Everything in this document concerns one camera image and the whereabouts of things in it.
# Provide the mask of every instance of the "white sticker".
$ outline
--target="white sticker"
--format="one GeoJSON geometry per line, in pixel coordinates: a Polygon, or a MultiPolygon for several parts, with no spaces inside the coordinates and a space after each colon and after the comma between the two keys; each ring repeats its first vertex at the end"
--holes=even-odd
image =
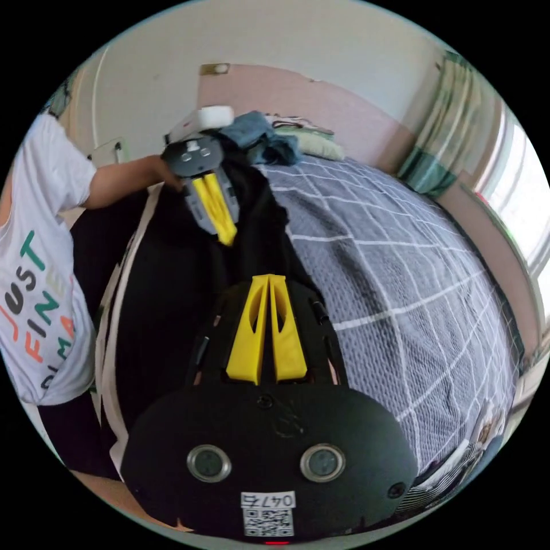
{"type": "Polygon", "coordinates": [[[242,517],[247,537],[293,537],[294,491],[241,493],[242,517]]]}

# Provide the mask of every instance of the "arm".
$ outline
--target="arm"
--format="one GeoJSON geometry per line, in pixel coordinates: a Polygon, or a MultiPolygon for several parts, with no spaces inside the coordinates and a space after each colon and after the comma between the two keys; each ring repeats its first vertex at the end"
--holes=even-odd
{"type": "Polygon", "coordinates": [[[84,208],[110,206],[136,191],[164,182],[181,190],[182,182],[168,168],[159,155],[146,156],[123,164],[109,164],[98,168],[91,183],[84,208]]]}
{"type": "Polygon", "coordinates": [[[120,512],[130,514],[131,516],[137,517],[141,520],[149,521],[168,529],[193,532],[192,529],[187,529],[180,523],[178,523],[177,527],[171,527],[170,525],[166,525],[151,516],[148,516],[133,497],[132,493],[130,493],[128,488],[121,481],[108,480],[103,477],[81,474],[80,472],[71,471],[71,473],[92,493],[120,512]]]}

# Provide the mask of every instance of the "green pillow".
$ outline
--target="green pillow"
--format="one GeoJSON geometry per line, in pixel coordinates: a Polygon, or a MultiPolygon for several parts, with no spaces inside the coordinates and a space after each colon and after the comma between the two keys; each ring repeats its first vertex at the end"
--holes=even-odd
{"type": "Polygon", "coordinates": [[[283,136],[295,136],[298,149],[304,155],[318,156],[327,160],[344,160],[344,150],[335,142],[310,131],[299,128],[277,128],[275,132],[283,136]]]}

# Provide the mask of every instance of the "blue cloth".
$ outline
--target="blue cloth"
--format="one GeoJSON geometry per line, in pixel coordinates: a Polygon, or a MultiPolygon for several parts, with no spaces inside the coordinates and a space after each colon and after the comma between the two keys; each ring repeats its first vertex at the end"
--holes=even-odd
{"type": "Polygon", "coordinates": [[[233,124],[220,130],[246,152],[251,164],[292,166],[302,160],[295,136],[281,136],[258,111],[238,116],[233,124]]]}

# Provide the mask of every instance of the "printed number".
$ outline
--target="printed number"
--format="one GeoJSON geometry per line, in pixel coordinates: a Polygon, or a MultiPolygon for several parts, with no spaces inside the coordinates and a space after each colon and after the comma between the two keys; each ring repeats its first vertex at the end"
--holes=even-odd
{"type": "Polygon", "coordinates": [[[294,492],[287,493],[241,493],[242,508],[261,508],[267,510],[296,507],[294,492]]]}

